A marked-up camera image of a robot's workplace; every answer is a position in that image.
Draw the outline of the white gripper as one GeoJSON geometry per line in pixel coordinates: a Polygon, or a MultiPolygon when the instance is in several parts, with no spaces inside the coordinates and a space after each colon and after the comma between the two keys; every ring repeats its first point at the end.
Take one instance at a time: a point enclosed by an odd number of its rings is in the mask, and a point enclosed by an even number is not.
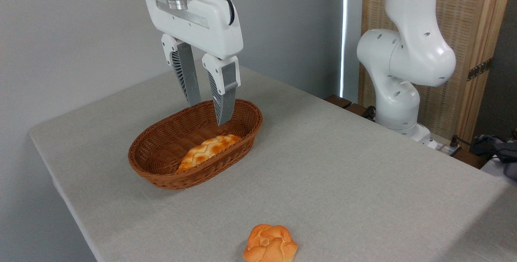
{"type": "Polygon", "coordinates": [[[217,123],[229,122],[236,89],[241,86],[236,55],[243,49],[243,38],[238,14],[234,13],[230,25],[227,0],[190,0],[187,10],[171,9],[164,0],[145,1],[153,24],[164,33],[166,62],[174,69],[188,105],[201,102],[192,45],[207,52],[202,63],[208,71],[217,123]]]}

